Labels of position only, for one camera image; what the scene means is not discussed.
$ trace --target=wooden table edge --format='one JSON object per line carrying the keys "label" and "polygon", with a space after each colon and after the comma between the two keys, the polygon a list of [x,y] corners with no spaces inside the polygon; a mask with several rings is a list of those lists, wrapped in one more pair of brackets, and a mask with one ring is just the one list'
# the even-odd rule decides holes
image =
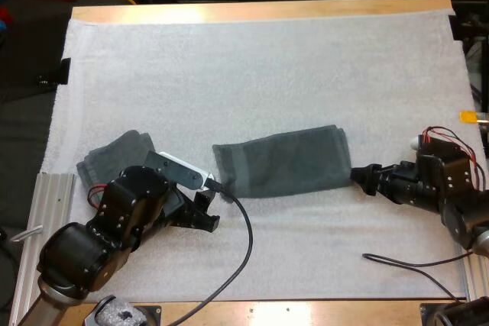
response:
{"label": "wooden table edge", "polygon": [[299,2],[114,5],[75,7],[72,19],[114,24],[185,24],[313,18],[349,15],[389,15],[452,8],[450,0],[311,0]]}

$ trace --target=black bracket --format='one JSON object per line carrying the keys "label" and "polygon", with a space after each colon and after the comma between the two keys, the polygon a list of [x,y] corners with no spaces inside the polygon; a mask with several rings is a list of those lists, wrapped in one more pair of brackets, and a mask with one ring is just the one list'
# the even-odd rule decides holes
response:
{"label": "black bracket", "polygon": [[36,82],[40,86],[58,86],[59,84],[68,84],[68,76],[70,75],[71,59],[62,59],[60,67],[46,74],[40,74],[36,78]]}

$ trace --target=red wire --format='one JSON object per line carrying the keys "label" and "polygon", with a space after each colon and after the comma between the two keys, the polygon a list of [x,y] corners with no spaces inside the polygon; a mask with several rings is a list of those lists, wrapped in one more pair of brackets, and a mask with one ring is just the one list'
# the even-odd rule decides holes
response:
{"label": "red wire", "polygon": [[461,144],[460,142],[456,141],[456,140],[453,140],[453,139],[456,139],[454,137],[450,137],[446,134],[443,134],[439,131],[436,131],[434,128],[432,127],[428,127],[427,129],[425,129],[425,131],[423,132],[423,134],[425,134],[427,137],[428,137],[428,141],[429,141],[429,135],[428,133],[429,132],[433,132],[434,134],[437,134],[441,137],[444,137],[445,139],[447,140],[450,140],[452,143],[454,144],[457,144],[470,158],[471,158],[471,161],[472,163],[474,164],[474,172],[475,172],[475,187],[477,190],[479,190],[479,175],[477,173],[477,158],[475,156],[475,153],[473,151],[470,151],[467,147],[465,147],[463,144]]}
{"label": "red wire", "polygon": [[105,187],[107,187],[107,184],[99,183],[99,184],[94,185],[90,188],[89,197],[88,197],[90,206],[92,206],[95,209],[99,208],[99,205],[96,204],[95,202],[93,202],[92,197],[99,194],[100,192],[104,192]]}

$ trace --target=black cable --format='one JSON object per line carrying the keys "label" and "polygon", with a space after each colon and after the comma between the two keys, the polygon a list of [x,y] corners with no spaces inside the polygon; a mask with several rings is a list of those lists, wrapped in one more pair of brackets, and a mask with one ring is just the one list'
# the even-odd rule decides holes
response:
{"label": "black cable", "polygon": [[209,304],[216,296],[219,295],[220,292],[222,292],[229,284],[231,284],[231,282],[234,279],[236,279],[236,277],[244,269],[244,267],[248,263],[248,260],[250,259],[251,250],[253,248],[253,230],[251,229],[250,218],[248,217],[248,214],[246,213],[245,208],[239,202],[239,200],[236,197],[234,197],[233,194],[231,194],[230,192],[227,192],[219,182],[216,182],[216,181],[211,180],[211,179],[207,179],[206,180],[206,187],[211,189],[212,191],[221,192],[223,195],[228,196],[233,202],[235,202],[236,206],[238,206],[239,210],[243,214],[244,221],[246,222],[246,228],[248,229],[248,250],[246,251],[246,255],[244,256],[244,259],[241,262],[241,265],[236,269],[236,271],[233,272],[233,274],[221,286],[219,286],[209,297],[207,297],[201,303],[199,303],[199,305],[197,305],[192,311],[188,312],[187,314],[180,317],[179,319],[173,321],[168,326],[176,326],[178,324],[181,324],[182,322],[184,322],[184,321],[188,320],[189,318],[191,318],[192,316],[194,316],[195,313],[200,311],[207,304]]}
{"label": "black cable", "polygon": [[447,259],[447,260],[436,261],[434,263],[405,263],[403,261],[391,259],[389,257],[385,257],[385,256],[381,256],[381,255],[376,255],[376,254],[373,254],[373,253],[363,253],[362,254],[362,257],[365,258],[365,259],[367,259],[367,260],[374,261],[376,263],[382,263],[384,265],[395,266],[395,267],[399,267],[401,269],[411,270],[411,271],[414,271],[415,273],[421,274],[421,275],[427,277],[428,279],[430,279],[436,286],[438,286],[443,292],[445,292],[451,299],[455,300],[457,303],[460,303],[460,301],[458,300],[458,298],[455,297],[438,280],[436,280],[435,278],[433,278],[428,273],[425,273],[422,270],[418,270],[417,267],[437,266],[437,265],[441,265],[443,263],[451,263],[452,261],[461,260],[463,258],[466,258],[466,257],[470,256],[470,255],[472,255],[472,252],[471,251],[469,251],[467,253],[464,253],[461,256],[453,257],[453,258]]}

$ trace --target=dark gray cloth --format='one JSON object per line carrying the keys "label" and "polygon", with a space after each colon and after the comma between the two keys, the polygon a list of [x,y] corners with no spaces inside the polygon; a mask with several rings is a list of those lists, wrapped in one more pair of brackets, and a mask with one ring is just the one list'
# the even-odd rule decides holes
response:
{"label": "dark gray cloth", "polygon": [[129,166],[143,165],[150,150],[154,151],[154,145],[149,134],[130,130],[112,143],[91,150],[76,168],[83,186],[89,190],[93,185],[116,179]]}
{"label": "dark gray cloth", "polygon": [[240,198],[267,198],[349,185],[345,132],[335,125],[214,145],[224,187]]}

